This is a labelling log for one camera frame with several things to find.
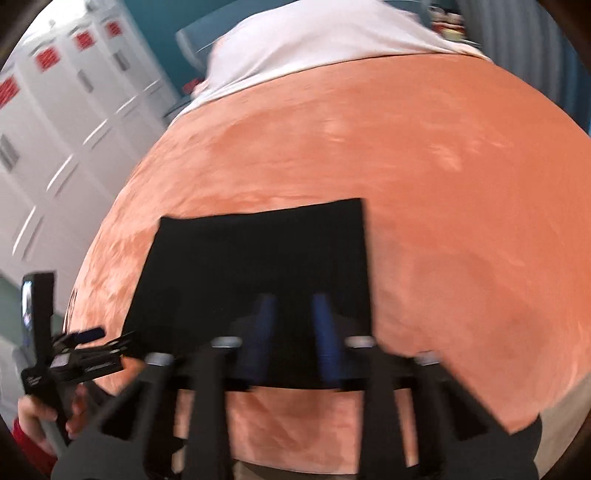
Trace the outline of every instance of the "hand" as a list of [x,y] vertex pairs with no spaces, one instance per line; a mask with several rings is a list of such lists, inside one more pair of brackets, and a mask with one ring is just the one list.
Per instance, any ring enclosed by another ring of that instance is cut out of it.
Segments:
[[[84,385],[76,387],[76,394],[72,400],[72,417],[66,423],[66,431],[71,439],[74,439],[88,422],[87,394],[88,391]],[[57,412],[32,395],[19,398],[18,422],[21,430],[40,448],[50,455],[55,455],[45,437],[40,420],[56,421]]]

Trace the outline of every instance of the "white locker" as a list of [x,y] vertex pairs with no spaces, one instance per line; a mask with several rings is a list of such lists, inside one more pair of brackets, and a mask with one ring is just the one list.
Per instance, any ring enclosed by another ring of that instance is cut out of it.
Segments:
[[133,98],[133,91],[126,91],[125,84],[119,81],[108,53],[101,50],[101,39],[91,22],[67,32],[60,45],[76,68],[79,82],[107,116],[114,115]]
[[38,200],[68,159],[69,152],[47,131],[38,115],[39,106],[32,96],[22,91],[24,82],[15,69],[0,76],[0,83],[10,81],[18,93],[0,108],[0,138],[12,147],[15,156],[11,177],[29,196]]
[[[120,34],[106,34],[107,17]],[[150,58],[112,8],[25,43],[0,73],[0,271],[19,284],[56,270],[58,310],[177,100]]]
[[27,48],[18,67],[49,121],[72,148],[83,145],[105,122],[94,109],[55,38]]

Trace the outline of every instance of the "metal bolt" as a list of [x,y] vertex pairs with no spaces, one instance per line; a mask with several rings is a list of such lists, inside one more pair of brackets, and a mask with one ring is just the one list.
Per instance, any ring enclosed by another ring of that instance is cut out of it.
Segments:
[[375,345],[375,338],[369,335],[347,337],[345,345],[349,348],[371,348]]
[[149,353],[145,359],[148,365],[157,365],[158,367],[166,367],[174,362],[174,357],[169,353]]
[[435,365],[441,362],[437,354],[432,350],[429,350],[428,352],[419,352],[414,360],[423,367],[426,367],[427,365]]
[[212,340],[212,347],[215,348],[238,348],[241,345],[240,337],[216,337]]

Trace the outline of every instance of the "black clamp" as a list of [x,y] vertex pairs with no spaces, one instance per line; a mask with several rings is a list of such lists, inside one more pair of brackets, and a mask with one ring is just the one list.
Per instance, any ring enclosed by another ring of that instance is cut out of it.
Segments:
[[[226,418],[227,391],[247,391],[268,370],[275,297],[234,322],[227,336],[193,356],[152,353],[147,367],[97,415],[57,463],[54,480],[233,480]],[[537,480],[533,459],[539,419],[508,434],[432,353],[388,355],[356,322],[331,310],[324,295],[310,301],[318,369],[326,388],[364,391],[358,478]],[[195,391],[189,438],[174,436],[179,389]],[[413,396],[419,464],[407,467],[394,390]],[[185,445],[182,472],[171,468]]]
[[[105,336],[98,327],[52,338],[53,272],[32,273],[22,282],[21,364],[22,386],[26,394],[34,395],[57,412],[57,420],[42,422],[43,430],[55,453],[61,456],[70,444],[66,422],[71,416],[71,404],[80,383],[89,382],[123,369],[121,355],[131,343],[132,334],[112,340],[102,346],[77,348]],[[93,398],[106,397],[92,382]]]

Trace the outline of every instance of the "gray fabric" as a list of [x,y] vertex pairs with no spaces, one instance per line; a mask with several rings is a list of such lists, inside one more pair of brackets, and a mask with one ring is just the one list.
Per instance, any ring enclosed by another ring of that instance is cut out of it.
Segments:
[[558,104],[585,131],[589,129],[589,72],[536,0],[458,0],[458,5],[466,31],[492,61]]

